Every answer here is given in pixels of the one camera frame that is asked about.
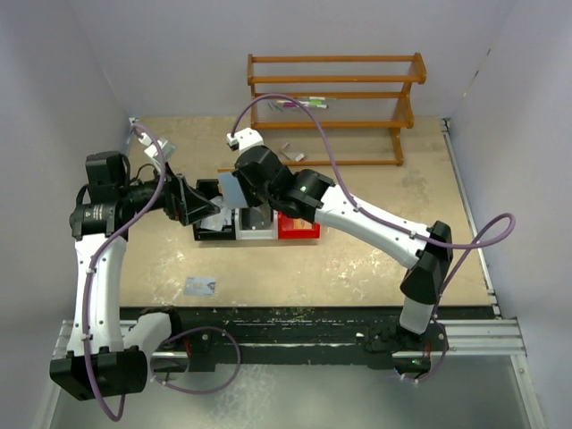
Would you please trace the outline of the orange leather card holder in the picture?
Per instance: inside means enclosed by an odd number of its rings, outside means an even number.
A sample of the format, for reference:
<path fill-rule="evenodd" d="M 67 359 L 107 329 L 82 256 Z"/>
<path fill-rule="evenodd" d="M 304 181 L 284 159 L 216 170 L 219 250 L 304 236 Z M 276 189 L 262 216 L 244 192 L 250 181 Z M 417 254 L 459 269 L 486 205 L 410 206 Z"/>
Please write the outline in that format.
<path fill-rule="evenodd" d="M 218 181 L 223 195 L 224 204 L 227 207 L 230 209 L 248 207 L 239 180 L 230 171 L 219 172 Z"/>

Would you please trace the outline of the white card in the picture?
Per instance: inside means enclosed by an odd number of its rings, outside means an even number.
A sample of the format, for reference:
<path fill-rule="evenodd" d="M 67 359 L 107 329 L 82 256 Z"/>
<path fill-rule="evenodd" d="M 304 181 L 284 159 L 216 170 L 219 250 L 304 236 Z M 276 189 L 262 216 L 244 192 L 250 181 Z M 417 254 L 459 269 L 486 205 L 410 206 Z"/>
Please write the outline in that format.
<path fill-rule="evenodd" d="M 190 276 L 186 279 L 183 294 L 187 296 L 213 296 L 216 279 L 213 277 Z"/>

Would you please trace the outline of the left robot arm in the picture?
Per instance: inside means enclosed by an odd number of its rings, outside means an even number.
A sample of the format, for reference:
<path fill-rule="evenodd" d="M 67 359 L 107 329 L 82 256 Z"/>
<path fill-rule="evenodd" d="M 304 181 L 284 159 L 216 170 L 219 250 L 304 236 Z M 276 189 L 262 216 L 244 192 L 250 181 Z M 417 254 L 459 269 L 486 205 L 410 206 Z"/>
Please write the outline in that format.
<path fill-rule="evenodd" d="M 131 219 L 148 208 L 188 226 L 220 211 L 169 165 L 144 182 L 130 179 L 129 161 L 118 151 L 90 155 L 85 167 L 88 182 L 70 216 L 78 263 L 75 316 L 66 351 L 49 369 L 51 379 L 80 401 L 143 391 L 153 352 L 183 342 L 172 307 L 148 308 L 122 332 L 120 282 Z"/>

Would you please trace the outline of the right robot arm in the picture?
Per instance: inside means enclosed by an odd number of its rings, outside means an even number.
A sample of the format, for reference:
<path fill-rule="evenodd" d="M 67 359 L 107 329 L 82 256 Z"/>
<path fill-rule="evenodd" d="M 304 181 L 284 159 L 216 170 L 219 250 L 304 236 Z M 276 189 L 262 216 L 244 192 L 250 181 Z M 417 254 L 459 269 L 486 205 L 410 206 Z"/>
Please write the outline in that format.
<path fill-rule="evenodd" d="M 266 146 L 243 151 L 233 175 L 250 206 L 265 203 L 290 219 L 345 232 L 405 267 L 398 340 L 406 349 L 419 349 L 428 341 L 428 325 L 452 261 L 448 224 L 437 221 L 427 226 L 407 221 L 352 196 L 319 172 L 292 172 Z"/>

